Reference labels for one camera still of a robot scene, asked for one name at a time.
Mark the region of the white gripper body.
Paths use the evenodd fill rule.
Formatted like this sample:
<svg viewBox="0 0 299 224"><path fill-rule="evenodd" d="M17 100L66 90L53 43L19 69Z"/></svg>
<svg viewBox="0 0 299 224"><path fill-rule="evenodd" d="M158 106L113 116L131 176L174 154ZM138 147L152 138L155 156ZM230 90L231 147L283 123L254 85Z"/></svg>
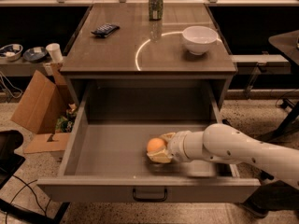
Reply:
<svg viewBox="0 0 299 224"><path fill-rule="evenodd" d="M170 153L172 160L175 162L190 162L191 160L185 153L184 140L190 131L175 133L167 144L167 150Z"/></svg>

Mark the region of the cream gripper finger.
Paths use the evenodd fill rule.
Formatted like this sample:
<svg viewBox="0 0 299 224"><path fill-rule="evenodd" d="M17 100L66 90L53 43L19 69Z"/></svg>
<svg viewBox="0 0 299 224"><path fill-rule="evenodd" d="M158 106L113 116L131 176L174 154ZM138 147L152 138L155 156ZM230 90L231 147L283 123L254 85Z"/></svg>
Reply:
<svg viewBox="0 0 299 224"><path fill-rule="evenodd" d="M168 143L173 137L175 136L175 133L164 133L161 135L161 138Z"/></svg>
<svg viewBox="0 0 299 224"><path fill-rule="evenodd" d="M171 155L166 149L148 152L147 156L155 163L170 163L172 160Z"/></svg>

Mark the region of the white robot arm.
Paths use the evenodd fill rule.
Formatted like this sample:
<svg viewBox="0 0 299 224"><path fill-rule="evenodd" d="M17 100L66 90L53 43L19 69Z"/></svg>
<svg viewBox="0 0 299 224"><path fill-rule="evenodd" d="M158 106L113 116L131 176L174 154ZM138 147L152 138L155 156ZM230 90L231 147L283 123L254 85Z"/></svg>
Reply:
<svg viewBox="0 0 299 224"><path fill-rule="evenodd" d="M253 139L225 124L203 131L165 133L147 145L148 158L156 163L209 161L252 165L299 188L299 151Z"/></svg>

